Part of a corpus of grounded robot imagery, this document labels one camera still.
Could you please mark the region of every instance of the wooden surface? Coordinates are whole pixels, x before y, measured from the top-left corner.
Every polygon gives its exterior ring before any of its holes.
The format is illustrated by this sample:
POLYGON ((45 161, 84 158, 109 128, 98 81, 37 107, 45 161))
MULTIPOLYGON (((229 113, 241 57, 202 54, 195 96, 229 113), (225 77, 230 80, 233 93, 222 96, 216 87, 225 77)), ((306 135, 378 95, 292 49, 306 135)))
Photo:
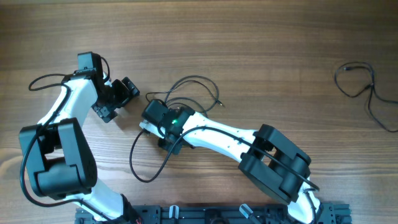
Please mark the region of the wooden surface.
MULTIPOLYGON (((76 55, 94 51, 113 79, 129 77, 141 93, 166 90, 179 78, 204 75, 220 87, 211 119, 240 128, 266 123, 311 158, 322 201, 349 203, 354 223, 398 220, 398 134, 365 113, 367 96, 349 99, 334 69, 367 60, 377 90, 398 99, 398 6, 392 1, 137 2, 0 6, 0 223, 71 223, 76 206, 40 208, 19 186, 23 126, 35 124, 59 89, 29 92, 31 80, 71 73, 76 55)), ((363 73, 341 77, 364 86, 363 73)), ((42 83, 52 83, 55 79, 42 83)), ((209 105, 207 92, 186 86, 174 94, 209 105)), ((104 124, 90 111, 83 126, 99 178, 133 204, 250 205, 275 203, 243 176, 238 164, 207 149, 172 156, 150 184, 130 173, 128 155, 140 131, 143 96, 104 124)), ((398 107, 374 102, 374 112, 398 128, 398 107)), ((165 152, 154 137, 139 140, 133 163, 151 177, 165 152)))

